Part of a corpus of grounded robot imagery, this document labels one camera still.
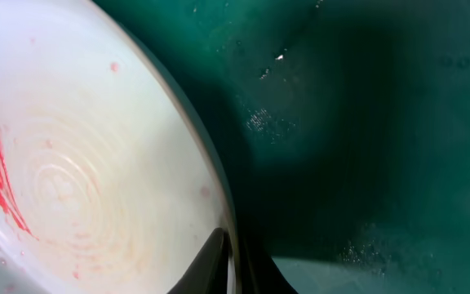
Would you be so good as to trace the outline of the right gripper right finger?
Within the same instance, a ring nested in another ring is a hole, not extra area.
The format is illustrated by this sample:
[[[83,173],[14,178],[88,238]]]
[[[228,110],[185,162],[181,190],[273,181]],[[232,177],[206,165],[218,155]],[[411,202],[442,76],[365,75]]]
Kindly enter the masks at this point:
[[[243,294],[298,294],[259,243],[242,240]]]

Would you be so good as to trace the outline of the light blue plate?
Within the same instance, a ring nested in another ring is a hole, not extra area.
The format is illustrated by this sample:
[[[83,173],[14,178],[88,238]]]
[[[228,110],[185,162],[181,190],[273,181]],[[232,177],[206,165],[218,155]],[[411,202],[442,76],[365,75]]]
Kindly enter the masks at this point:
[[[0,1],[0,293],[166,293],[235,230],[185,94],[91,1]]]

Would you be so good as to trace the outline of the blue plastic tray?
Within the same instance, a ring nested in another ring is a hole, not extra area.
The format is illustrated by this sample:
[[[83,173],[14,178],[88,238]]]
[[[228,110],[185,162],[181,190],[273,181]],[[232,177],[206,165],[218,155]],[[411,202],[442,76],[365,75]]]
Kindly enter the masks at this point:
[[[470,293],[470,0],[106,0],[298,293]]]

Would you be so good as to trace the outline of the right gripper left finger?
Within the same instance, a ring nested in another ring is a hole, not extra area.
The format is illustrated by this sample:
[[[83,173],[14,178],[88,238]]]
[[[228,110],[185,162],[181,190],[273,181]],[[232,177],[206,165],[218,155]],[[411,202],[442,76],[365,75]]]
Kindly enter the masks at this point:
[[[214,229],[168,294],[226,294],[229,253],[228,234],[222,228]]]

